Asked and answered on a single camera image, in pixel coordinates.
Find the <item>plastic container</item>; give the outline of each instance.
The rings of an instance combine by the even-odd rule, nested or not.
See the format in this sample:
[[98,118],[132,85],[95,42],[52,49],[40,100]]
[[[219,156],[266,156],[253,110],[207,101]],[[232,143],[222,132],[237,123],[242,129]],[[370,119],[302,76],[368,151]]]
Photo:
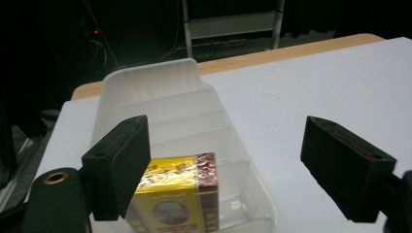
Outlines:
[[148,116],[152,157],[214,152],[220,230],[274,232],[276,207],[215,89],[182,59],[118,70],[103,81],[91,146],[122,120]]

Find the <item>white table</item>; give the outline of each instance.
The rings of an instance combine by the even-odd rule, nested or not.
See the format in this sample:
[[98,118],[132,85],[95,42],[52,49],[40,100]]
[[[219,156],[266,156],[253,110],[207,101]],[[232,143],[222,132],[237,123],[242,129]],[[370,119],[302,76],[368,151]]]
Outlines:
[[[300,162],[300,149],[306,117],[322,117],[395,157],[397,176],[411,170],[411,40],[392,39],[201,78],[218,92],[277,205],[278,233],[382,232],[383,215],[376,224],[343,217]],[[98,99],[65,103],[36,177],[54,168],[82,166]],[[112,222],[94,230],[120,228]]]

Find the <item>small box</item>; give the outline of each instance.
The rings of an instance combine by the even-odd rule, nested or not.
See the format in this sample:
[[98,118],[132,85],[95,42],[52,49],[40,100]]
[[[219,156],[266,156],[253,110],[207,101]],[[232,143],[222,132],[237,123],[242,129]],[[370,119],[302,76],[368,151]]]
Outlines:
[[213,153],[153,158],[126,219],[135,232],[208,233],[219,229]]

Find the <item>table surface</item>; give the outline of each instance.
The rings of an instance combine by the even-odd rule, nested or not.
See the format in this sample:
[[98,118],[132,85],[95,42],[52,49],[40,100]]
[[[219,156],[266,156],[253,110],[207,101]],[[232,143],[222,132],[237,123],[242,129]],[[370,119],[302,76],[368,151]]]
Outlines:
[[[200,75],[208,75],[231,69],[295,58],[329,50],[340,50],[384,40],[385,39],[372,34],[357,34],[283,49],[255,52],[224,59],[206,61],[199,63],[199,72]],[[101,89],[102,82],[86,83],[75,89],[72,95],[72,100],[99,95]]]
[[[304,122],[315,116],[345,126],[395,157],[401,176],[412,167],[411,60],[411,40],[361,34],[199,64],[277,206],[276,232],[382,232],[384,216],[348,221],[302,165]],[[101,84],[80,86],[83,97],[65,103],[38,175],[82,166]],[[108,228],[117,224],[96,224],[95,232],[121,232]]]

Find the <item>gold packaging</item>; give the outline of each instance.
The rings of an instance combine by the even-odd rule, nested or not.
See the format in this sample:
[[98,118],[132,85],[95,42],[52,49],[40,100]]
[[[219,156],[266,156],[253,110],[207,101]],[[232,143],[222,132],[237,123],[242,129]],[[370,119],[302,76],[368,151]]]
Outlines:
[[209,233],[219,229],[213,153],[154,158],[139,183],[126,220],[138,233]]

